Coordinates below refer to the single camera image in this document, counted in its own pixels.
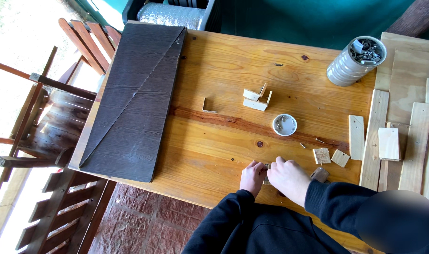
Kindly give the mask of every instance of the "black sleeve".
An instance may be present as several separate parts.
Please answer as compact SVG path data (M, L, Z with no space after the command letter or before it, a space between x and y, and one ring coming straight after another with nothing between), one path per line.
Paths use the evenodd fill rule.
M246 190L228 194L200 222L182 253L220 253L254 201Z
M361 239L355 228L356 214L360 205L376 193L351 183L326 184L313 180L305 196L305 210L329 227Z

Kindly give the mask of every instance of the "pile of screws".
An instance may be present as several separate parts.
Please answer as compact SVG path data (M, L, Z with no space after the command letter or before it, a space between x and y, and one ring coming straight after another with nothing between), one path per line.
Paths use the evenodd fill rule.
M381 47L373 40L358 39L351 45L353 59L363 65L375 65L381 61Z
M277 127L279 127L280 131L282 130L282 126L279 124L279 121L280 122L285 122L285 120L287 120L287 119L289 119L289 117L287 117L287 116L280 116L279 118L277 118L277 120L275 120L274 123L277 124ZM291 118L291 121L293 122L293 128L291 129L290 133L293 133L294 128L296 126L296 123L294 122L293 118Z

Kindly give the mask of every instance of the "person's left hand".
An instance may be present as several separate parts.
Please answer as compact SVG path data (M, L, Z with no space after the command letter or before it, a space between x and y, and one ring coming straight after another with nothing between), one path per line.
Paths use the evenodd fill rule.
M263 180L266 177L266 167L261 162L252 161L241 173L240 190L246 190L257 198Z

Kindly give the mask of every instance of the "insulation roll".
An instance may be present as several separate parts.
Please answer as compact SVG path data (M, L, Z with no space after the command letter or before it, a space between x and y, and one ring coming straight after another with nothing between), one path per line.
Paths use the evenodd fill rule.
M147 3L142 7L137 20L166 26L185 26L199 30L205 9L182 7L171 4Z

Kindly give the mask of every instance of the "brick floor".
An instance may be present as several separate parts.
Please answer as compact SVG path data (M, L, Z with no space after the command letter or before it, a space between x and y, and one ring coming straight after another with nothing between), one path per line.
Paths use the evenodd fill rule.
M209 211L118 183L89 253L181 253Z

